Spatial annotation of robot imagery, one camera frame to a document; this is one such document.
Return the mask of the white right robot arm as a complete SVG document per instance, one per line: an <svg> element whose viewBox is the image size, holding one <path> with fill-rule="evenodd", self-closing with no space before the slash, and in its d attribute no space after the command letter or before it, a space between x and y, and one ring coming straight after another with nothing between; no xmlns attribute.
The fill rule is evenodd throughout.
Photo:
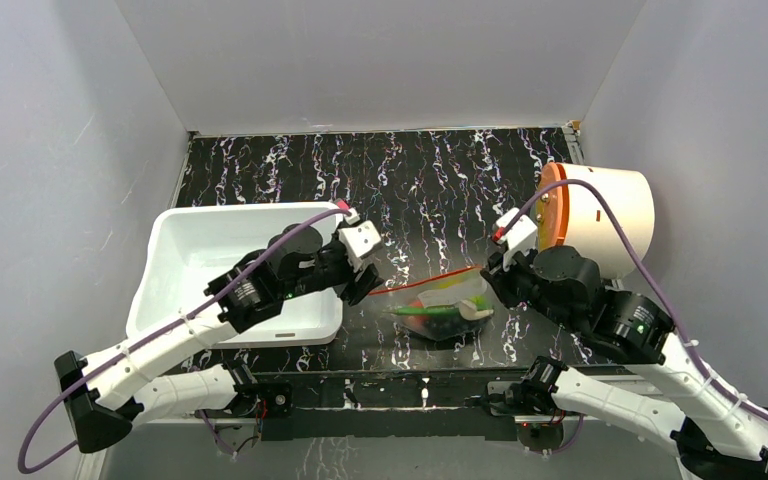
<svg viewBox="0 0 768 480"><path fill-rule="evenodd" d="M713 371L693 362L673 318L653 300L608 288L597 263L570 246L511 261L495 253L481 274L506 307L539 313L660 392L636 394L540 356L521 381L489 385L488 410L582 413L660 446L698 478L768 479L768 409L717 389Z"/></svg>

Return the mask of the beige mushroom toy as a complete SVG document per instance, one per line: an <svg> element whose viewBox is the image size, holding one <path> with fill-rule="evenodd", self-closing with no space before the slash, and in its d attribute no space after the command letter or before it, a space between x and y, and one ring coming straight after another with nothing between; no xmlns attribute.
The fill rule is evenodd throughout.
<svg viewBox="0 0 768 480"><path fill-rule="evenodd" d="M467 299L460 300L456 306L459 316L468 322L483 321L494 314L492 308L480 308L478 304Z"/></svg>

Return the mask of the green chili pepper toy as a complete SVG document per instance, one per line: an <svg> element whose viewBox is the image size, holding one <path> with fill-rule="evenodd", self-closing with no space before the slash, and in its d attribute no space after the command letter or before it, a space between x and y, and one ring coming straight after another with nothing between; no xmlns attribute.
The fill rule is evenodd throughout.
<svg viewBox="0 0 768 480"><path fill-rule="evenodd" d="M458 310L457 307L453 305L409 305L395 308L390 311L390 314L398 316L450 316L457 315Z"/></svg>

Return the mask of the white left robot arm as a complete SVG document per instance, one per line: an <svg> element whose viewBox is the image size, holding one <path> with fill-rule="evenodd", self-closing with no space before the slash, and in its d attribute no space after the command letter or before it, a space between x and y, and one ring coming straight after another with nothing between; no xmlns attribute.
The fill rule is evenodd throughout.
<svg viewBox="0 0 768 480"><path fill-rule="evenodd" d="M208 283L204 293L218 312L180 315L87 356L61 354L53 365L79 451L107 449L136 426L179 413L253 412L259 391L233 368L176 375L170 369L278 317L290 300L333 290L343 302L358 304L383 283L370 259L381 246L371 221L340 223L328 243L310 225L291 225L268 248L248 253Z"/></svg>

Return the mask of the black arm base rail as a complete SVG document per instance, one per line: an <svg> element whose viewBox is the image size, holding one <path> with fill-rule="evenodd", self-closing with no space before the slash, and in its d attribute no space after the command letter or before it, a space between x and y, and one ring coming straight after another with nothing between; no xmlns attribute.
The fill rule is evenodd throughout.
<svg viewBox="0 0 768 480"><path fill-rule="evenodd" d="M231 429L245 420L267 442L316 437L479 436L513 440L504 392L523 368L267 372L223 366L161 376L124 405L133 426L199 413Z"/></svg>

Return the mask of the clear orange zip bag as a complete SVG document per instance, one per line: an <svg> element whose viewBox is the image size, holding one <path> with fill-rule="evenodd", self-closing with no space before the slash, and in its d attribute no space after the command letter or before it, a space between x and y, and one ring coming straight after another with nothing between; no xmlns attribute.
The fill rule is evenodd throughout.
<svg viewBox="0 0 768 480"><path fill-rule="evenodd" d="M500 311L478 266L380 289L369 298L399 327L431 341L476 332Z"/></svg>

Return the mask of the black grape bunch toy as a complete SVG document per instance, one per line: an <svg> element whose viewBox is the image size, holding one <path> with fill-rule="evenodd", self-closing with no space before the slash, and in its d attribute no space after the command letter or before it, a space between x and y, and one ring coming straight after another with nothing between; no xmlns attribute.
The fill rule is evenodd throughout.
<svg viewBox="0 0 768 480"><path fill-rule="evenodd" d="M469 321L461 317L430 317L423 322L423 335L434 341L461 335L471 328Z"/></svg>

